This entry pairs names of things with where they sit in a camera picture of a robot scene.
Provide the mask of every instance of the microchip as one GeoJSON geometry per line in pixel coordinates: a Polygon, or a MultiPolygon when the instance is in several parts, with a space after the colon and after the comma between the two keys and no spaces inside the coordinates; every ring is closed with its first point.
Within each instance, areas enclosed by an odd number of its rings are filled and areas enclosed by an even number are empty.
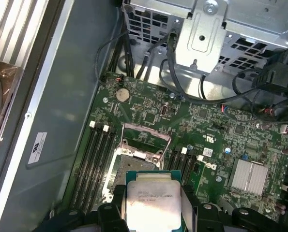
{"type": "Polygon", "coordinates": [[[281,141],[277,140],[275,146],[281,146],[281,141]]]}
{"type": "Polygon", "coordinates": [[[268,195],[268,193],[264,192],[264,193],[262,194],[262,201],[263,201],[263,202],[266,202],[266,203],[269,201],[269,195],[268,195]]]}
{"type": "Polygon", "coordinates": [[[182,131],[182,132],[185,132],[186,131],[186,127],[179,127],[179,130],[182,131]]]}
{"type": "Polygon", "coordinates": [[[241,126],[241,125],[237,125],[235,128],[235,133],[236,134],[243,134],[245,127],[241,126]]]}
{"type": "Polygon", "coordinates": [[[198,116],[201,117],[201,118],[207,118],[207,115],[208,115],[208,110],[206,109],[200,109],[199,113],[198,113],[198,116]]]}
{"type": "Polygon", "coordinates": [[[256,206],[255,204],[252,204],[252,205],[250,206],[250,208],[253,209],[253,210],[255,210],[255,211],[258,211],[258,210],[259,210],[259,207],[256,206]]]}
{"type": "Polygon", "coordinates": [[[150,124],[154,124],[154,119],[155,119],[155,115],[151,114],[151,113],[147,113],[145,116],[145,122],[148,122],[150,124]]]}

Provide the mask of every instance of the metal bracket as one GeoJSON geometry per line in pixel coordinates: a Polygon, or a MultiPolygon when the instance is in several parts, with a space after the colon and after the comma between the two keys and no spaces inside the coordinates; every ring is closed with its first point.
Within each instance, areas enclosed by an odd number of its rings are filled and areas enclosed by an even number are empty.
{"type": "Polygon", "coordinates": [[[224,0],[198,0],[191,19],[185,19],[179,35],[176,62],[211,73],[218,63],[227,31],[222,27],[227,10],[224,0]]]}

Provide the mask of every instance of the electrolytic capacitor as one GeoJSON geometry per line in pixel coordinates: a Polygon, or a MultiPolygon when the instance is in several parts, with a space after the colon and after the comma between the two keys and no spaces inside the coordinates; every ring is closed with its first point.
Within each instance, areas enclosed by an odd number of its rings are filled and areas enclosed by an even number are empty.
{"type": "Polygon", "coordinates": [[[282,210],[285,210],[286,209],[286,206],[284,204],[282,204],[281,202],[276,202],[275,203],[275,206],[282,209],[282,210]]]}
{"type": "Polygon", "coordinates": [[[278,208],[277,206],[275,206],[274,209],[276,212],[280,213],[281,215],[284,215],[286,213],[285,210],[282,210],[282,209],[278,208]]]}

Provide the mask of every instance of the integrated circuit chip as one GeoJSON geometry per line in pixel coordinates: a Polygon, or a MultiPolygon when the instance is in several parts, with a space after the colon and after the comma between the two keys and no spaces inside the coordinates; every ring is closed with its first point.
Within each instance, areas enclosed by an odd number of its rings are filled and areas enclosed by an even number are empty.
{"type": "Polygon", "coordinates": [[[198,116],[201,118],[207,118],[208,115],[208,110],[206,109],[200,109],[200,111],[198,112],[198,116]]]}
{"type": "Polygon", "coordinates": [[[263,192],[267,173],[267,167],[242,159],[235,159],[229,186],[260,196],[263,192]]]}
{"type": "Polygon", "coordinates": [[[165,232],[181,226],[180,183],[154,176],[142,180],[137,176],[127,185],[126,222],[132,231],[165,232]]]}
{"type": "Polygon", "coordinates": [[[150,124],[154,124],[154,119],[155,119],[155,115],[154,114],[146,113],[145,122],[148,122],[150,124]]]}
{"type": "Polygon", "coordinates": [[[241,125],[237,125],[235,128],[235,133],[236,134],[243,134],[245,127],[241,125]]]}

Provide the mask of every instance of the chipset heatsink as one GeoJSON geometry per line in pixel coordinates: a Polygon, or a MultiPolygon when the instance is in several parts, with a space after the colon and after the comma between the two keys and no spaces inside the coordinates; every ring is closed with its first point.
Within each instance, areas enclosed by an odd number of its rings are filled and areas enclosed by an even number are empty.
{"type": "Polygon", "coordinates": [[[242,159],[235,159],[228,186],[260,196],[263,192],[267,173],[267,167],[242,159]]]}

